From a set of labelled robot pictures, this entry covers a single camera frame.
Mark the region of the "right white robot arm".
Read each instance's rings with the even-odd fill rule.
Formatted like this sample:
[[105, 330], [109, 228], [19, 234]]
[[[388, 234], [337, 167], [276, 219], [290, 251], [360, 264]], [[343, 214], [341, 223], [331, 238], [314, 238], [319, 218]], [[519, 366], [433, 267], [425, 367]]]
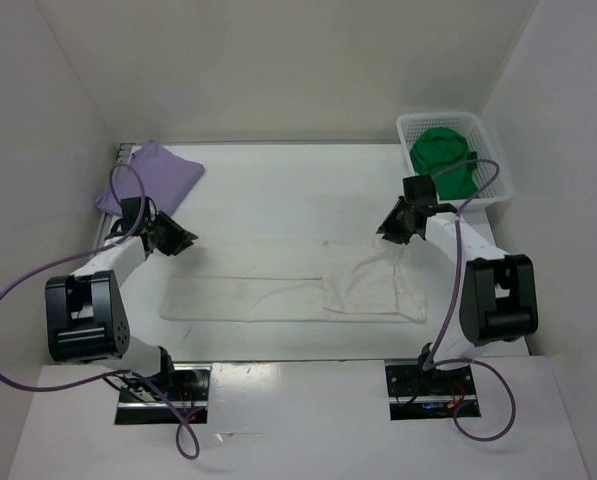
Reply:
[[377, 232], [399, 245], [419, 237], [455, 266], [447, 313], [419, 358], [416, 377], [424, 391], [442, 391], [451, 382], [451, 370], [475, 363], [489, 345], [512, 343], [537, 331], [531, 259], [488, 241], [452, 205], [401, 196]]

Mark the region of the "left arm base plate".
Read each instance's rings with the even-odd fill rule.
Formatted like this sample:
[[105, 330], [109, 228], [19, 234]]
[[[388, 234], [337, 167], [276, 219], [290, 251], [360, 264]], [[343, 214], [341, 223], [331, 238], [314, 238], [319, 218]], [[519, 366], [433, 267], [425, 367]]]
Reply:
[[[192, 425], [206, 424], [211, 377], [209, 364], [174, 366], [169, 384], [152, 382]], [[177, 424], [171, 409], [151, 389], [132, 377], [120, 377], [114, 386], [118, 401], [114, 424], [120, 426]]]

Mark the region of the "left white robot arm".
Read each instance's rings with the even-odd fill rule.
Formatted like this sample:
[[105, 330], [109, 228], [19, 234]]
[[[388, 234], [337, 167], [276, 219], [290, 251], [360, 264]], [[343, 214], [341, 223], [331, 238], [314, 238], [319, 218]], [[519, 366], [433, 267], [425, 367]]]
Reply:
[[142, 387], [158, 400], [172, 396], [178, 376], [167, 350], [149, 345], [130, 331], [121, 286], [149, 256], [177, 256], [198, 236], [159, 212], [144, 219], [126, 239], [118, 233], [67, 276], [45, 285], [48, 348], [57, 363], [98, 364], [142, 377]]

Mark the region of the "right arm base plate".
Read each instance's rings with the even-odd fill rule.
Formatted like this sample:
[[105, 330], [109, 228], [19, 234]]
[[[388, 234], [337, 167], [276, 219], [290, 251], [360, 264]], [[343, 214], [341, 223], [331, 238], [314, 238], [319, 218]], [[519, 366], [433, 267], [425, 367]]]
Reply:
[[469, 367], [423, 372], [408, 360], [386, 363], [385, 377], [391, 421], [481, 416]]

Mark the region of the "purple t shirt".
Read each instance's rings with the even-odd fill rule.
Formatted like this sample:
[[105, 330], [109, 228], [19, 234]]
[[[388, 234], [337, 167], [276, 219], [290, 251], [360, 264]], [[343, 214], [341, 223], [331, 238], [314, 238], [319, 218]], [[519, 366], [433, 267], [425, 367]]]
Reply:
[[[192, 188], [202, 178], [205, 167], [185, 160], [154, 141], [147, 141], [130, 158], [129, 165], [144, 185], [145, 195], [151, 198], [158, 210], [172, 216]], [[127, 169], [120, 169], [113, 185], [118, 199], [140, 196], [135, 176]], [[107, 187], [95, 200], [104, 213], [121, 216], [120, 205]]]

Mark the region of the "white plastic laundry basket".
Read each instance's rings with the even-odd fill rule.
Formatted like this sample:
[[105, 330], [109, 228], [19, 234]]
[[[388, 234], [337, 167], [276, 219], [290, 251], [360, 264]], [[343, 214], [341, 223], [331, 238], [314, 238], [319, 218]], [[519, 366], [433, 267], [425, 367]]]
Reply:
[[404, 155], [406, 176], [417, 174], [410, 157], [414, 143], [423, 133], [435, 127], [449, 128], [462, 135], [469, 151], [475, 152], [478, 159], [495, 161], [500, 167], [497, 178], [466, 207], [467, 211], [482, 211], [511, 198], [513, 184], [507, 162], [480, 117], [471, 112], [435, 111], [400, 115], [396, 119], [396, 129]]

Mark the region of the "green t shirt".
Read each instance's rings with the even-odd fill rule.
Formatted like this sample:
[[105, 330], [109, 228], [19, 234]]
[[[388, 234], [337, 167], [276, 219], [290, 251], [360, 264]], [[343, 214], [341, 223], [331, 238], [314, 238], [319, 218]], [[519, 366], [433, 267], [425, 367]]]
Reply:
[[467, 139], [450, 128], [434, 127], [426, 130], [409, 152], [414, 170], [430, 175], [441, 200], [462, 200], [477, 191], [473, 180], [477, 153], [470, 149]]

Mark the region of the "white t shirt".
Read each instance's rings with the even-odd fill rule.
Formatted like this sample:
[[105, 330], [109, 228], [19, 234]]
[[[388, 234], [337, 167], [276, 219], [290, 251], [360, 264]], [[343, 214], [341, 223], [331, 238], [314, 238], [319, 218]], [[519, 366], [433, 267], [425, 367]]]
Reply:
[[175, 258], [160, 316], [176, 322], [423, 324], [427, 293], [404, 247], [379, 237], [214, 237]]

